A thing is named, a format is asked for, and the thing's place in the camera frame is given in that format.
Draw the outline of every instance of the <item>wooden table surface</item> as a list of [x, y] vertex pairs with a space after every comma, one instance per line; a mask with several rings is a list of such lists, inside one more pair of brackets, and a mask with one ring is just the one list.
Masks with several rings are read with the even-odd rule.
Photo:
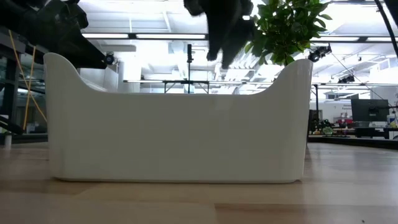
[[309, 144], [294, 184], [50, 178], [46, 144], [0, 150], [0, 223], [398, 223], [398, 151]]

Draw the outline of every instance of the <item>desk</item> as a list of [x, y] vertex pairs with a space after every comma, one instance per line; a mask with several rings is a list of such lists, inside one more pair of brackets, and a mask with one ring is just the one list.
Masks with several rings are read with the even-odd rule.
[[361, 138], [361, 137], [384, 137], [384, 139], [389, 139], [390, 138], [390, 131], [397, 131], [398, 132], [398, 128], [355, 128], [355, 136], [357, 138]]

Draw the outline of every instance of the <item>computer monitor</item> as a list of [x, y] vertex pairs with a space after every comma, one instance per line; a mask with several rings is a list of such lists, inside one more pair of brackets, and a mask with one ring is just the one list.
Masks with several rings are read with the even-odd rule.
[[387, 121], [388, 100], [351, 100], [354, 121]]

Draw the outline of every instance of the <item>white ceiling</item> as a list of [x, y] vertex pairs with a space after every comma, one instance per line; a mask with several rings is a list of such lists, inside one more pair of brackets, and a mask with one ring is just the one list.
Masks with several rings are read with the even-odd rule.
[[[192, 17], [183, 7], [183, 0], [81, 0], [79, 5], [87, 13], [89, 26], [83, 32], [153, 32], [153, 33], [207, 33], [206, 17]], [[333, 35], [388, 35], [384, 21], [376, 11], [376, 6], [331, 4], [325, 14], [333, 20], [326, 21], [328, 31]], [[393, 23], [398, 36], [398, 28]], [[101, 49], [104, 45], [135, 45], [144, 74], [170, 74], [176, 70], [178, 62], [186, 60], [170, 54], [170, 41], [150, 40], [92, 40]], [[194, 46], [206, 48], [206, 41], [191, 42]], [[393, 55], [391, 44], [332, 44], [333, 53], [347, 68], [360, 68], [358, 73], [369, 73], [367, 69], [373, 63], [366, 63], [385, 55]], [[235, 65], [250, 64], [251, 56], [236, 60]], [[194, 55], [193, 70], [215, 69], [215, 62], [205, 60], [206, 52]], [[314, 79], [325, 82], [332, 75], [345, 71], [345, 68], [332, 55], [321, 59], [314, 66]]]

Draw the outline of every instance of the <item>ceiling light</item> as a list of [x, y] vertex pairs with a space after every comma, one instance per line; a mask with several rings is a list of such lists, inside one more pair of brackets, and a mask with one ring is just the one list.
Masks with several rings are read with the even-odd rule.
[[312, 85], [322, 86], [361, 86], [362, 83], [312, 83]]
[[206, 39], [205, 34], [136, 34], [138, 39]]
[[223, 82], [223, 81], [220, 81], [220, 82], [218, 82], [218, 81], [210, 81], [209, 82], [209, 84], [243, 84], [243, 83], [246, 83], [246, 82]]
[[163, 83], [162, 80], [125, 80], [128, 83]]
[[82, 34], [87, 39], [127, 39], [129, 34]]
[[272, 85], [271, 82], [247, 82], [246, 84], [252, 84], [252, 85]]
[[366, 86], [396, 86], [398, 87], [398, 83], [392, 83], [392, 84], [383, 84], [383, 83], [371, 83], [371, 84], [366, 84]]
[[369, 37], [367, 42], [391, 42], [391, 37]]
[[324, 42], [340, 42], [340, 41], [350, 41], [356, 42], [359, 40], [359, 37], [321, 37], [321, 38], [312, 38], [311, 41], [324, 41]]

